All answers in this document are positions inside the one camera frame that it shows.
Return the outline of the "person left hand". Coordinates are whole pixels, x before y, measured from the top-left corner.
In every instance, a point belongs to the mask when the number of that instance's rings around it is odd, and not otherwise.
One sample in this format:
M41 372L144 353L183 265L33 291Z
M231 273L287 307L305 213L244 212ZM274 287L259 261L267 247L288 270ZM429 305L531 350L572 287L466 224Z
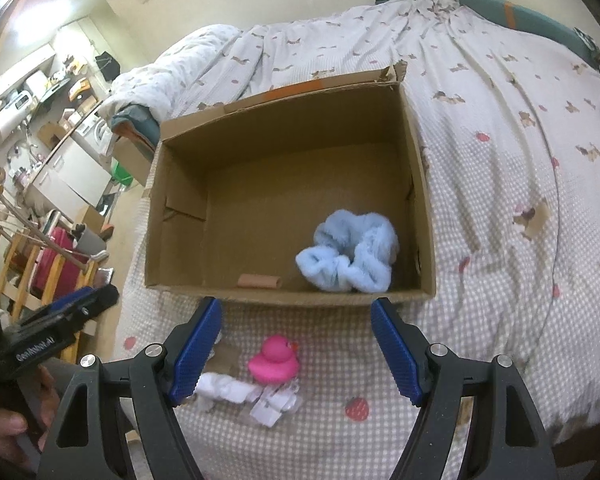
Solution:
M45 432L38 439L38 449L43 451L60 399L55 388L55 379L45 366L41 365L34 377L40 387L38 398L41 403L40 415ZM27 428L27 421L21 414L0 407L0 479L7 479L9 474L31 477L34 473L31 461L17 442L19 436L27 435Z

